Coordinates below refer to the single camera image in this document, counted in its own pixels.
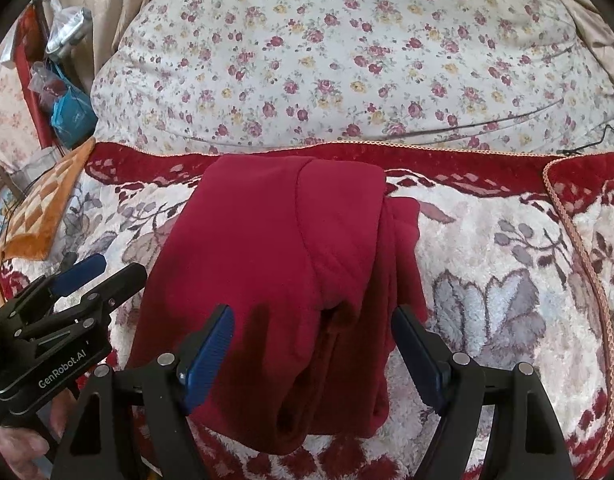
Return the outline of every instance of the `red folded garment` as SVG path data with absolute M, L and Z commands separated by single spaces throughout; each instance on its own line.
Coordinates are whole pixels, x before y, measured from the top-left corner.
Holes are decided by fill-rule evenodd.
M 273 454 L 308 433 L 372 436 L 389 413 L 391 313 L 409 303 L 426 317 L 420 208 L 385 193 L 369 164 L 222 156 L 151 271 L 128 366 L 227 303 L 235 334 L 194 422 Z

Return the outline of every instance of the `metal screw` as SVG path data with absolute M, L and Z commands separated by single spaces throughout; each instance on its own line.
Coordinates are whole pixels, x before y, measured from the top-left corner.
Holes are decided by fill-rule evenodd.
M 521 374 L 525 374 L 525 375 L 533 374 L 533 366 L 531 366 L 529 363 L 520 363 L 518 365 L 518 369 L 520 370 Z
M 166 352 L 158 356 L 158 364 L 160 366 L 169 366 L 175 359 L 176 357 L 173 354 Z
M 96 369 L 94 370 L 94 375 L 96 377 L 104 377 L 108 373 L 109 373 L 109 366 L 107 366 L 107 365 L 97 366 Z
M 471 361 L 471 358 L 464 352 L 456 352 L 453 355 L 453 362 L 460 366 L 466 366 Z

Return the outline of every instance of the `human hand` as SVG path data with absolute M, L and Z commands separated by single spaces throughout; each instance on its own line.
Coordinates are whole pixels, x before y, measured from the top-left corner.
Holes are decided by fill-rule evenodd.
M 52 400 L 50 427 L 62 437 L 69 414 L 76 400 L 69 390 L 63 390 Z M 35 431 L 27 428 L 0 427 L 0 452 L 11 470 L 21 480 L 45 480 L 34 459 L 49 451 L 49 443 Z

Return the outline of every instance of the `red and white blanket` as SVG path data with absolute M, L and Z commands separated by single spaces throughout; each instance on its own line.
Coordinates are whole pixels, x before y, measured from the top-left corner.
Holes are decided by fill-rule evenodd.
M 264 156 L 288 153 L 377 164 L 394 195 L 421 203 L 416 256 L 429 328 L 482 365 L 532 362 L 578 476 L 602 478 L 614 459 L 614 153 L 557 158 L 340 142 Z M 5 262 L 8 293 L 55 270 L 66 251 L 102 253 L 108 272 L 129 262 L 150 269 L 215 160 L 97 144 L 50 257 Z M 114 315 L 114 367 L 126 363 L 139 305 L 138 295 Z M 220 479 L 408 478 L 438 418 L 397 350 L 386 375 L 390 414 L 373 438 L 308 436 L 293 454 L 269 456 L 194 428 L 203 459 Z M 480 471 L 491 417 L 481 418 L 468 478 Z

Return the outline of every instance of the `checkered mat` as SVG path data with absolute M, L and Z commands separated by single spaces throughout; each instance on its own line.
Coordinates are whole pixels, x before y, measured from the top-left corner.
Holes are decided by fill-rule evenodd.
M 92 137 L 38 180 L 0 236 L 0 261 L 15 257 L 44 260 L 47 257 L 71 189 L 95 143 Z

